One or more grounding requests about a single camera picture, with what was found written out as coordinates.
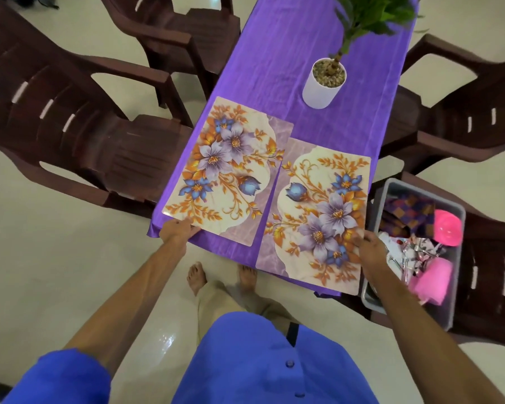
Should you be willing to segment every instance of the beige pants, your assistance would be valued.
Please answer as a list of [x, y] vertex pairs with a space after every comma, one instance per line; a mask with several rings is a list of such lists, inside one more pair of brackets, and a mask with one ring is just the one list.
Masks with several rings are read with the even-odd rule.
[[290, 322], [298, 323], [283, 305], [273, 299], [262, 298], [255, 292], [242, 294], [245, 309], [230, 296], [221, 281], [209, 281], [196, 295], [198, 304], [198, 343], [217, 319], [225, 313], [251, 312], [268, 319], [285, 337]]

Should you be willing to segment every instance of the blue shirt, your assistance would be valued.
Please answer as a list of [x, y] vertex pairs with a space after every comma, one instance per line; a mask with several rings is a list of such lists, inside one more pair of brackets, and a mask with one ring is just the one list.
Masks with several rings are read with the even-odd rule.
[[[296, 330], [294, 347], [261, 316], [220, 317], [202, 338], [172, 402], [377, 403], [342, 346], [306, 326]], [[106, 404], [109, 396], [105, 368], [71, 349], [41, 357], [3, 403]]]

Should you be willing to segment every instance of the forearm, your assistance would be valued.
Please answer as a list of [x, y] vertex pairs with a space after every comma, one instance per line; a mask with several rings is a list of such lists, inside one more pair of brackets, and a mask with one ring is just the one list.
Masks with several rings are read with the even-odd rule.
[[373, 282], [426, 404], [505, 403], [505, 397], [390, 269]]
[[182, 255], [162, 245], [81, 327], [65, 348], [95, 357], [114, 376]]

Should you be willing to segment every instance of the foot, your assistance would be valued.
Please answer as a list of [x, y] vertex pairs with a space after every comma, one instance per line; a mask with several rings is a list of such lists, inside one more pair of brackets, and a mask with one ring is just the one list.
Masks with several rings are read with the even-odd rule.
[[256, 288], [256, 278], [258, 272], [256, 269], [246, 267], [245, 265], [238, 265], [237, 272], [240, 276], [240, 289], [243, 293], [254, 292]]
[[206, 280], [206, 273], [204, 272], [204, 269], [202, 268], [202, 264], [200, 262], [195, 262], [194, 265], [189, 268], [187, 282], [195, 296], [198, 291], [202, 289], [202, 287], [208, 282]]

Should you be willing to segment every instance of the purple flower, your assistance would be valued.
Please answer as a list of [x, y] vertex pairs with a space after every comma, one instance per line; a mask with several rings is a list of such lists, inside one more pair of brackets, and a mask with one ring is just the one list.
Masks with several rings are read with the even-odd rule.
[[350, 215], [353, 204], [344, 199], [337, 193], [329, 195], [329, 202], [322, 201], [316, 208], [321, 212], [320, 222], [327, 229], [332, 229], [336, 234], [343, 234], [347, 228], [357, 227], [357, 221]]
[[301, 183], [290, 183], [290, 188], [286, 189], [286, 196], [297, 203], [309, 198], [307, 188]]
[[254, 196], [256, 190], [260, 190], [260, 182], [253, 176], [238, 177], [238, 181], [239, 185], [237, 188], [240, 189], [243, 194]]
[[314, 214], [309, 216], [307, 224], [299, 226], [297, 230], [303, 235], [303, 239], [299, 243], [299, 249], [301, 251], [312, 251], [312, 255], [320, 263], [325, 262], [328, 251], [339, 251], [339, 244], [333, 238], [333, 230], [323, 227]]
[[361, 183], [363, 176], [357, 176], [354, 179], [352, 179], [348, 173], [342, 177], [335, 173], [335, 176], [337, 177], [337, 182], [331, 183], [331, 185], [335, 188], [335, 192], [338, 195], [342, 194], [345, 196], [349, 191], [361, 191], [361, 187], [357, 184]]
[[234, 123], [232, 129], [222, 128], [221, 137], [230, 146], [232, 160], [238, 164], [243, 162], [244, 155], [249, 155], [253, 152], [250, 143], [253, 141], [254, 135], [248, 132], [243, 133], [243, 125], [241, 123]]
[[223, 116], [220, 119], [215, 119], [215, 131], [217, 133], [221, 133], [221, 130], [224, 128], [231, 128], [234, 122], [235, 120], [233, 119], [226, 119], [226, 116]]
[[202, 201], [204, 203], [206, 202], [206, 193], [212, 192], [212, 187], [208, 181], [208, 179], [205, 179], [202, 177], [200, 180], [184, 180], [186, 186], [183, 187], [180, 192], [179, 196], [184, 196], [186, 193], [190, 193], [190, 196], [193, 198], [193, 200], [196, 200], [198, 197], [202, 198]]
[[232, 171], [232, 166], [228, 163], [232, 160], [232, 156], [227, 144], [213, 142], [211, 146], [201, 146], [200, 154], [204, 158], [198, 163], [198, 169], [206, 171], [206, 178], [210, 182], [215, 181], [219, 173], [226, 174]]
[[349, 260], [350, 260], [350, 258], [348, 257], [348, 254], [346, 253], [346, 247], [344, 245], [339, 245], [338, 251], [336, 251], [336, 252], [328, 251], [327, 252], [327, 260], [325, 262], [328, 265], [335, 264], [336, 266], [340, 267], [344, 262], [348, 262]]

